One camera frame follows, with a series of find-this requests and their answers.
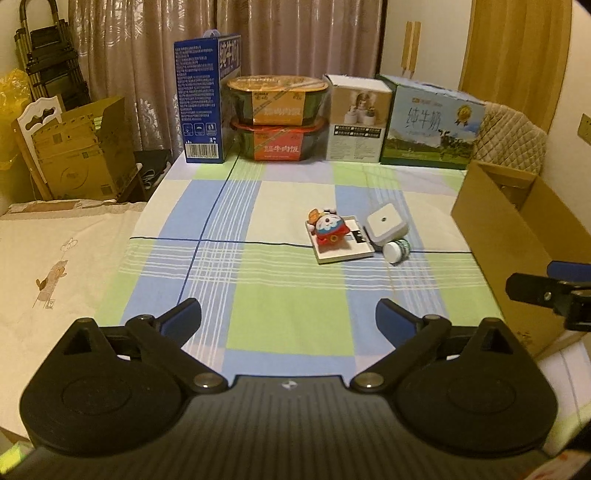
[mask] small white box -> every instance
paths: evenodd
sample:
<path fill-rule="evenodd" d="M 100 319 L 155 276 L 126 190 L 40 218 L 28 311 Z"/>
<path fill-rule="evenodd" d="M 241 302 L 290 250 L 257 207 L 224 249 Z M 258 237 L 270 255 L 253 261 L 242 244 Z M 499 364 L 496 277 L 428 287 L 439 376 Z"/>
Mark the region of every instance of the small white box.
<path fill-rule="evenodd" d="M 383 247 L 406 235 L 408 223 L 400 216 L 393 203 L 387 203 L 368 215 L 366 229 L 369 239 Z"/>
<path fill-rule="evenodd" d="M 377 163 L 392 92 L 381 80 L 325 75 L 330 84 L 328 160 Z"/>

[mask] barcode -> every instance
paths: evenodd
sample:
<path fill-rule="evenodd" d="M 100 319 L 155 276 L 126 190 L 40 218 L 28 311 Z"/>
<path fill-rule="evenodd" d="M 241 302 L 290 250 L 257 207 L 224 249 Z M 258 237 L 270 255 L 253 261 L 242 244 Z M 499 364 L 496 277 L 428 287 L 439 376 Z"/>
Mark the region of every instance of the barcode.
<path fill-rule="evenodd" d="M 187 158 L 218 158 L 216 143 L 185 143 Z"/>

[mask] instant food bowl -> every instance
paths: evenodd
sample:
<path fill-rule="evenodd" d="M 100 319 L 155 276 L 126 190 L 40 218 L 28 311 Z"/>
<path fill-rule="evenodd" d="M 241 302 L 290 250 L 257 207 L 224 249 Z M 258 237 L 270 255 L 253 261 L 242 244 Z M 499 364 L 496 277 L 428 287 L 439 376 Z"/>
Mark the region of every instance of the instant food bowl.
<path fill-rule="evenodd" d="M 326 119 L 318 117 L 314 125 L 284 127 L 245 125 L 234 118 L 232 128 L 240 133 L 241 156 L 251 160 L 305 160 L 314 152 Z"/>
<path fill-rule="evenodd" d="M 246 125 L 312 125 L 328 91 L 324 80 L 256 75 L 228 81 L 238 121 Z"/>

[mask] checkered tablecloth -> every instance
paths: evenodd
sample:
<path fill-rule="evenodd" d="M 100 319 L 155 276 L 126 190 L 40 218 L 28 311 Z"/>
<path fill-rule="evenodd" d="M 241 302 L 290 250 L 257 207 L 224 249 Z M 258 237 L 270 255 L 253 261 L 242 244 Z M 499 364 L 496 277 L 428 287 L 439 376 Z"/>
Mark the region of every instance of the checkered tablecloth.
<path fill-rule="evenodd" d="M 356 372 L 391 351 L 375 326 L 388 297 L 456 325 L 500 316 L 450 210 L 463 172 L 315 161 L 187 164 L 147 204 L 96 319 L 158 316 L 187 297 L 203 308 L 184 346 L 231 382 L 237 374 Z M 400 265 L 373 258 L 318 265 L 304 221 L 336 207 L 360 221 L 391 201 L 410 221 Z"/>

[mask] red toy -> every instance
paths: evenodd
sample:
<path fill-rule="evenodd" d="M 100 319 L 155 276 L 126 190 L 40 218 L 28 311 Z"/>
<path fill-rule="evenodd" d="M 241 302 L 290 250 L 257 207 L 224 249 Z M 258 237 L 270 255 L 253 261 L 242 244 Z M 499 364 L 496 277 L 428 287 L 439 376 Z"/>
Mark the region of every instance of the red toy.
<path fill-rule="evenodd" d="M 334 209 L 322 213 L 318 209 L 312 210 L 308 214 L 308 230 L 316 236 L 319 246 L 334 245 L 351 231 Z"/>

